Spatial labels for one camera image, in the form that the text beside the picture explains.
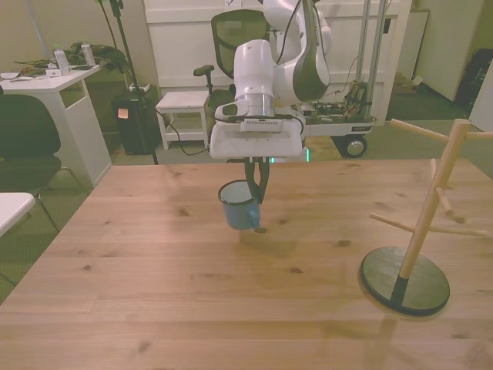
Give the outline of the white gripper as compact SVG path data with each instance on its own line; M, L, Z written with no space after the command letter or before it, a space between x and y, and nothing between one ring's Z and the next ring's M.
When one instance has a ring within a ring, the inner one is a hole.
M290 157L302 153L302 123L299 120L280 120L277 132L242 131L242 123L218 122L212 131L210 155L214 159L245 158L244 172L250 194L261 204L270 177L270 158L259 161L260 182L255 181L254 157Z

